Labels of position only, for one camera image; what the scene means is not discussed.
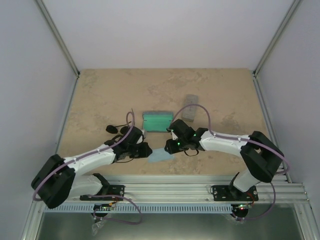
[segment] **teal container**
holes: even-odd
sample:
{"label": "teal container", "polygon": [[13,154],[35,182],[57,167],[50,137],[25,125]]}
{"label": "teal container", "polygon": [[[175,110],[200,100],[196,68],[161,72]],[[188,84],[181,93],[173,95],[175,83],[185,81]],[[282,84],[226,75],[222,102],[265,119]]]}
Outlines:
{"label": "teal container", "polygon": [[142,114],[143,129],[147,132],[167,132],[174,113],[172,111],[145,111]]}

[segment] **gray wall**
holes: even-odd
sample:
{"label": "gray wall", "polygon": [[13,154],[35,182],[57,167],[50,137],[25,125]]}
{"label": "gray wall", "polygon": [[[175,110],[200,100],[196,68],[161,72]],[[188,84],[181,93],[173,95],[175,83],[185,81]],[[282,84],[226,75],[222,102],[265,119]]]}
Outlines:
{"label": "gray wall", "polygon": [[320,225],[320,1],[305,0],[260,74],[291,176],[305,184]]}
{"label": "gray wall", "polygon": [[78,68],[254,69],[293,0],[45,0]]}
{"label": "gray wall", "polygon": [[0,36],[0,238],[18,240],[75,76],[32,0],[1,2]]}

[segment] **white wall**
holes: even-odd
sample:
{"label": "white wall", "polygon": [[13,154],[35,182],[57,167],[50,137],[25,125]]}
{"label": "white wall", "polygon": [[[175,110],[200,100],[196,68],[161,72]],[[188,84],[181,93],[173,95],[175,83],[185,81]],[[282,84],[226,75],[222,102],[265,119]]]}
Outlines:
{"label": "white wall", "polygon": [[253,70],[293,0],[45,0],[83,68]]}
{"label": "white wall", "polygon": [[2,1],[0,35],[0,239],[18,240],[75,76],[34,1]]}
{"label": "white wall", "polygon": [[260,74],[291,176],[303,182],[320,226],[320,1],[305,0]]}

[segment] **light blue cloth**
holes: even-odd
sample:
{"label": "light blue cloth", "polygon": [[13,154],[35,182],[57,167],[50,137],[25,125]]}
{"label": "light blue cloth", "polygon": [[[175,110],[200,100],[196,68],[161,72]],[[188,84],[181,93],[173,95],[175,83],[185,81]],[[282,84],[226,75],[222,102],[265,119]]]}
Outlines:
{"label": "light blue cloth", "polygon": [[152,153],[148,158],[149,163],[156,163],[164,160],[174,159],[175,157],[165,151],[164,148],[152,149]]}

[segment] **beige tabletop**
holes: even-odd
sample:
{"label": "beige tabletop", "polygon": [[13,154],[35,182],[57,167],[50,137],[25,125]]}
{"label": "beige tabletop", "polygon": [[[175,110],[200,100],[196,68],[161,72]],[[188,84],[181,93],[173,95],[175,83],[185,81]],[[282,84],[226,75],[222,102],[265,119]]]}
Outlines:
{"label": "beige tabletop", "polygon": [[[211,115],[213,130],[235,135],[266,133],[266,125],[248,69],[85,69],[81,72],[58,153],[70,157],[92,150],[114,135],[106,126],[126,123],[133,108],[135,126],[142,128],[144,111],[173,111],[184,105],[187,94],[198,95]],[[208,127],[198,108],[193,123]],[[152,149],[163,148],[169,133],[146,134]],[[206,151],[188,157],[149,163],[147,158],[114,163],[94,170],[104,175],[234,175],[244,161],[223,152]]]}

